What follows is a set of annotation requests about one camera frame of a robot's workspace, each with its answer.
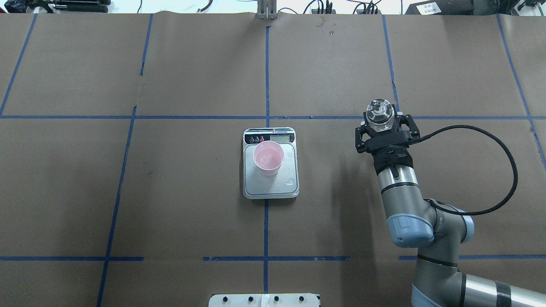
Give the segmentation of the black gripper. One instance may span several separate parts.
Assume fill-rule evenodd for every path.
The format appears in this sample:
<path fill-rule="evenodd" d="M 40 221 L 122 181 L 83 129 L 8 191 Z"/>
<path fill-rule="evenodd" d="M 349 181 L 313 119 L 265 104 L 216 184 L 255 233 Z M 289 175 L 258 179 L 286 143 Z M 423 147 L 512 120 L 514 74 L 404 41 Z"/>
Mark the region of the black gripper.
<path fill-rule="evenodd" d="M 397 112 L 395 117 L 395 131 L 404 134 L 408 143 L 417 143 L 421 137 L 415 119 L 410 114 Z M 363 112 L 363 121 L 355 128 L 355 148 L 357 152 L 369 152 L 371 140 L 376 137 L 376 131 L 367 118 L 367 112 Z M 395 166 L 414 168 L 414 163 L 407 146 L 388 145 L 371 153 L 374 159 L 375 173 Z"/>

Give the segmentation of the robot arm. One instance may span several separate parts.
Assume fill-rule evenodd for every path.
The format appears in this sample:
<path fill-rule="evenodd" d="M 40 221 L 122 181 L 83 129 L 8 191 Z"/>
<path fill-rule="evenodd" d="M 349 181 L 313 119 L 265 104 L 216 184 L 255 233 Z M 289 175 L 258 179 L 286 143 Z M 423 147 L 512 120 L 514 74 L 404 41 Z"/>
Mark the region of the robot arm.
<path fill-rule="evenodd" d="M 459 270 L 460 247 L 475 233 L 472 216 L 489 214 L 513 196 L 518 174 L 507 146 L 486 130 L 452 125 L 420 136 L 411 115 L 368 110 L 355 129 L 355 147 L 374 159 L 386 223 L 394 245 L 417 248 L 411 305 L 414 307 L 543 307 L 545 295 Z M 492 208 L 465 212 L 435 199 L 425 199 L 408 149 L 447 130 L 480 132 L 497 142 L 513 171 L 507 196 Z"/>

